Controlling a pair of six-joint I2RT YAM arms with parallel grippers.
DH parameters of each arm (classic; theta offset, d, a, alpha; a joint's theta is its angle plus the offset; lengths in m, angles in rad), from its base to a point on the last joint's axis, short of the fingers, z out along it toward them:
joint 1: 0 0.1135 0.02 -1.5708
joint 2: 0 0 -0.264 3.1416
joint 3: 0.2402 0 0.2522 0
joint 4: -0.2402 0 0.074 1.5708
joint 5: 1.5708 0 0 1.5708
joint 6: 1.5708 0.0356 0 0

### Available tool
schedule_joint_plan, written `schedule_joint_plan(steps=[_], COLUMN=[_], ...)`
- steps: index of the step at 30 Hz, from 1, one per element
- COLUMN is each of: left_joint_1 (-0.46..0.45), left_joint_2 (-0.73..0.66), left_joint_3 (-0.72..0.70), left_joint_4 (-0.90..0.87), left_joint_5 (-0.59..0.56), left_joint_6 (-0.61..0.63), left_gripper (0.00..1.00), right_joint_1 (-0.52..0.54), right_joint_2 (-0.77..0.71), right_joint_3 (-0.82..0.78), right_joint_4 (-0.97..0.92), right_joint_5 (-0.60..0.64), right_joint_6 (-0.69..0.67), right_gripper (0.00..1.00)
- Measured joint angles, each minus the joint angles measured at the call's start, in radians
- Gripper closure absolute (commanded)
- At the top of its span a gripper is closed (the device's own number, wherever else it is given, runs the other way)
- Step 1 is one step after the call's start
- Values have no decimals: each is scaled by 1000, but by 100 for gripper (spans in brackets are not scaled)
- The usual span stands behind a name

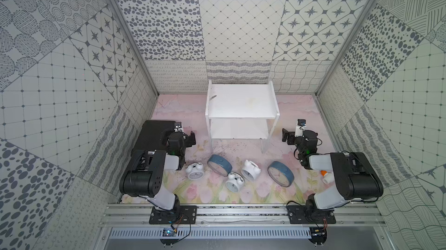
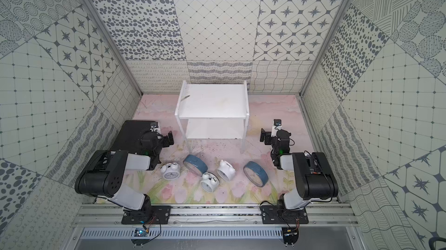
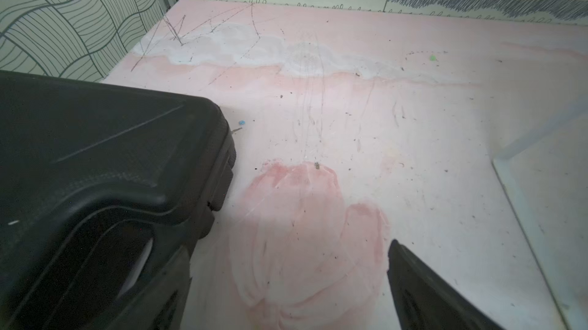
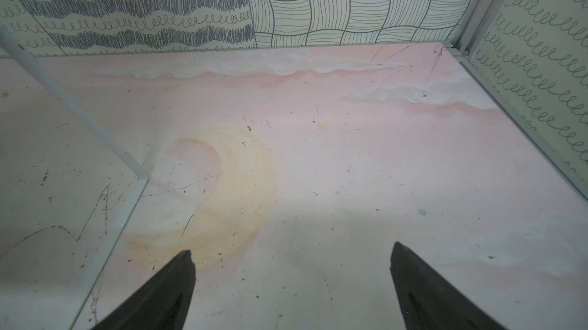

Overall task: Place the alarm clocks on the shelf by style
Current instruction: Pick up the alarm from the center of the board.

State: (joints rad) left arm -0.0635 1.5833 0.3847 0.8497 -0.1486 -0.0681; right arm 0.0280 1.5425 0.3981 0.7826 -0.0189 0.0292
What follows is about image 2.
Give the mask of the white twin-bell alarm clock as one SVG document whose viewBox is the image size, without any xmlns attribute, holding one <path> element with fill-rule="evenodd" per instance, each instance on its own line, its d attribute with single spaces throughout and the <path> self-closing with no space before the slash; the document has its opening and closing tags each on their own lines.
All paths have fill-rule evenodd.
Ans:
<svg viewBox="0 0 446 250">
<path fill-rule="evenodd" d="M 170 162 L 167 164 L 164 164 L 161 169 L 161 175 L 163 179 L 166 180 L 175 180 L 178 179 L 181 175 L 181 166 L 179 163 L 176 162 Z"/>
<path fill-rule="evenodd" d="M 220 185 L 220 180 L 213 173 L 205 172 L 202 175 L 200 186 L 204 191 L 208 193 L 213 193 L 216 191 L 219 185 Z"/>
<path fill-rule="evenodd" d="M 235 168 L 227 161 L 221 160 L 217 173 L 226 181 L 230 182 L 236 175 Z"/>
</svg>

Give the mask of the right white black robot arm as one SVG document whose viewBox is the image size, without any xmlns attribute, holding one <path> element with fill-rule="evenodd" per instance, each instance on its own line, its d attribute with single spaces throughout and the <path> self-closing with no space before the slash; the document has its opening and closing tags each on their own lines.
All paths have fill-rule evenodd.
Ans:
<svg viewBox="0 0 446 250">
<path fill-rule="evenodd" d="M 278 208 L 303 210 L 313 202 L 330 202 L 338 196 L 339 186 L 331 167 L 322 152 L 293 153 L 290 149 L 291 133 L 283 129 L 270 132 L 261 130 L 260 142 L 271 146 L 270 156 L 278 170 L 292 171 L 295 188 L 282 194 Z"/>
</svg>

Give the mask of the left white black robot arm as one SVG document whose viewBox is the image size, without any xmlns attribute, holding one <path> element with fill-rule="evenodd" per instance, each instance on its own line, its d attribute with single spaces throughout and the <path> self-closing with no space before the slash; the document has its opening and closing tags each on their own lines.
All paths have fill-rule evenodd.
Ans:
<svg viewBox="0 0 446 250">
<path fill-rule="evenodd" d="M 91 197 L 103 197 L 106 200 L 149 216 L 151 200 L 149 196 L 135 191 L 124 183 L 126 171 L 153 171 L 160 164 L 160 153 L 163 148 L 174 144 L 174 136 L 169 132 L 166 136 L 157 131 L 146 131 L 140 139 L 142 153 L 131 153 L 127 150 L 98 150 L 76 179 L 76 193 Z"/>
</svg>

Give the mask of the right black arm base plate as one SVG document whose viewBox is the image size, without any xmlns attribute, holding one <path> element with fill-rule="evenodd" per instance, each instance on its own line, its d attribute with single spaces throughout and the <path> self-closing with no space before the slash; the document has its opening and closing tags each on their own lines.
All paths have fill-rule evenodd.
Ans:
<svg viewBox="0 0 446 250">
<path fill-rule="evenodd" d="M 288 210 L 279 209 L 274 205 L 260 206 L 262 223 L 263 224 L 308 224 L 309 219 L 305 209 L 303 210 Z"/>
</svg>

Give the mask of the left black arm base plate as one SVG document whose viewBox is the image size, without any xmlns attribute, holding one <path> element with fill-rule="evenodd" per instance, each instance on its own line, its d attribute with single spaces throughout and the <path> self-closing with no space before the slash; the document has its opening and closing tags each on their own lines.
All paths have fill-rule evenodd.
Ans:
<svg viewBox="0 0 446 250">
<path fill-rule="evenodd" d="M 170 218 L 172 206 L 156 205 L 152 206 L 148 211 L 134 211 L 124 209 L 124 215 L 121 224 L 134 225 L 144 223 L 167 224 Z"/>
</svg>

